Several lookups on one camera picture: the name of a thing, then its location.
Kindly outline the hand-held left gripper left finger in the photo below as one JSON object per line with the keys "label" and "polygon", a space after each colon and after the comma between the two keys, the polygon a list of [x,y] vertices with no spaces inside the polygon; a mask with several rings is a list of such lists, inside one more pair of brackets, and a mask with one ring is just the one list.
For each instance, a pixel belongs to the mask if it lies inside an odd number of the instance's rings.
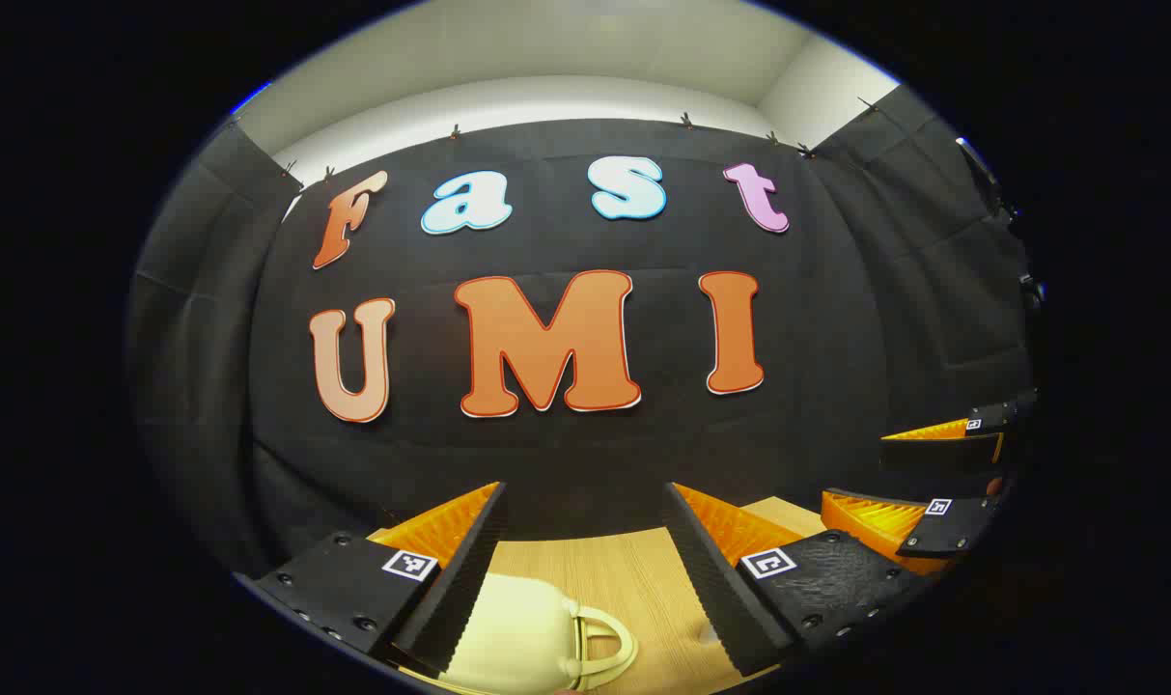
{"label": "hand-held left gripper left finger", "polygon": [[448,668],[509,523],[506,488],[475,488],[388,531],[335,531],[237,582],[326,644],[436,676]]}

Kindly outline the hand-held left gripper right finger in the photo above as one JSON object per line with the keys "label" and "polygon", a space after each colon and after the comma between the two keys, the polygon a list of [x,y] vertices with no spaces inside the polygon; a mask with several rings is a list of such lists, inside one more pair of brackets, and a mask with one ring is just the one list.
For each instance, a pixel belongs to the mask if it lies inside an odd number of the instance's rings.
{"label": "hand-held left gripper right finger", "polygon": [[843,651],[931,586],[852,534],[796,534],[686,486],[664,486],[660,514],[723,651],[744,676]]}

